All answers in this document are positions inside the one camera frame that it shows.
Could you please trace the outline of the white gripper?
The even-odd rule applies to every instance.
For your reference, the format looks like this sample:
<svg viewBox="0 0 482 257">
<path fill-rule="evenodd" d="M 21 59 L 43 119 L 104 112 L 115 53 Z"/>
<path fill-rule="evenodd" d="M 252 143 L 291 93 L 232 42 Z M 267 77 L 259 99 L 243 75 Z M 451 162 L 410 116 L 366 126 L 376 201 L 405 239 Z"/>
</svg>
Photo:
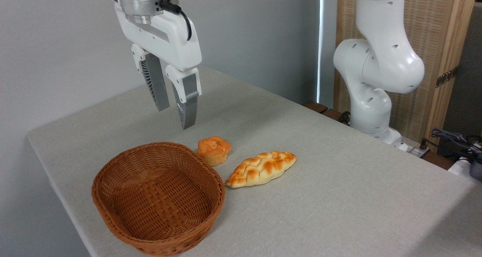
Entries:
<svg viewBox="0 0 482 257">
<path fill-rule="evenodd" d="M 202 95 L 198 68 L 202 62 L 199 40 L 191 21 L 192 36 L 183 16 L 163 12 L 151 18 L 150 24 L 132 23 L 119 4 L 114 5 L 124 35 L 131 47 L 137 70 L 149 88 L 158 111 L 170 106 L 160 59 L 167 62 L 167 78 L 172 82 L 183 130 L 193 126 L 197 116 L 197 99 Z"/>
</svg>

